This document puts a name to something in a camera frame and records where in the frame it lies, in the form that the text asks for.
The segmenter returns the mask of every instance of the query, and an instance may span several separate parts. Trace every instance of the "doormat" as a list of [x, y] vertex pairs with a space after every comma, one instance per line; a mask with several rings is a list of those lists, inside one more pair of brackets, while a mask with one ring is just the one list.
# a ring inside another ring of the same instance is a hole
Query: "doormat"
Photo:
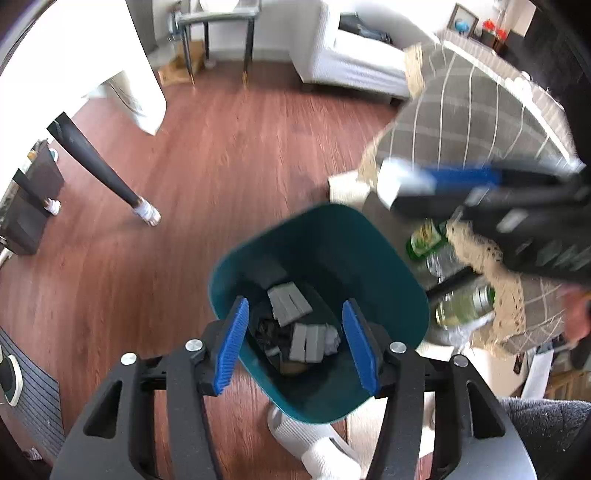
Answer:
[[21, 352], [0, 327], [4, 355], [14, 355], [22, 371], [22, 393], [14, 411], [32, 439], [43, 445], [54, 460], [66, 435], [61, 422], [60, 386]]

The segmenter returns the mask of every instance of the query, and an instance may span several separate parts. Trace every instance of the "lace trim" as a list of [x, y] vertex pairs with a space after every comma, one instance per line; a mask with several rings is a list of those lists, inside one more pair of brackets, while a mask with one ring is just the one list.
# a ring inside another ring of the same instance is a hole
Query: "lace trim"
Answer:
[[525, 332], [525, 301], [521, 276], [502, 264], [496, 243], [472, 232], [469, 223], [448, 222], [447, 238], [459, 260], [481, 273], [495, 289], [495, 319], [471, 338], [472, 346], [498, 354], [498, 344]]

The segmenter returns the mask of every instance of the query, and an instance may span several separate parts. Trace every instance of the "metal screw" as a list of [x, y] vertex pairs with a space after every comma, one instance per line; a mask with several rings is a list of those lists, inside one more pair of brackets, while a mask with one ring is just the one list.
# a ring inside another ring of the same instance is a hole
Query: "metal screw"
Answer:
[[456, 355], [453, 358], [453, 364], [457, 367], [464, 368], [464, 367], [467, 367], [470, 364], [470, 362], [468, 361], [468, 359], [465, 356]]
[[135, 353], [128, 352], [121, 357], [121, 363], [124, 365], [133, 365], [137, 359], [138, 356]]
[[203, 348], [203, 342], [199, 339], [192, 339], [185, 343], [185, 350], [187, 352], [198, 352]]
[[392, 342], [390, 343], [390, 351], [392, 353], [404, 353], [406, 352], [406, 345], [402, 342]]

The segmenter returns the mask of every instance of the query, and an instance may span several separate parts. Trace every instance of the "wooden floor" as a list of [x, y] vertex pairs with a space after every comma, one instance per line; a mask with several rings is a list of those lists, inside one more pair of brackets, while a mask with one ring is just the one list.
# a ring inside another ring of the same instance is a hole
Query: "wooden floor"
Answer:
[[[122, 353], [167, 353], [214, 319], [207, 278], [228, 249], [326, 197], [327, 176], [358, 165], [396, 110], [337, 89], [304, 93], [287, 64], [220, 64], [164, 89], [155, 137], [108, 100], [75, 123], [107, 162], [160, 210], [150, 228], [62, 149], [62, 211], [32, 257], [0, 271], [0, 325], [59, 383], [68, 431]], [[241, 368], [207, 402], [225, 478], [306, 479], [268, 433], [266, 396]], [[158, 410], [164, 411], [163, 398]], [[166, 423], [158, 416], [161, 476]]]

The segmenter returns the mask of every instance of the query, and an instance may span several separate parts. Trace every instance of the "gray blanket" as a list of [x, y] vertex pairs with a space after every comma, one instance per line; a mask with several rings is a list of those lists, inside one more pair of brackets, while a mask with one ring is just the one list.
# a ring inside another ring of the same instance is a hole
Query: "gray blanket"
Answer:
[[574, 400], [499, 399], [530, 454], [538, 480], [553, 480], [591, 413], [591, 403]]

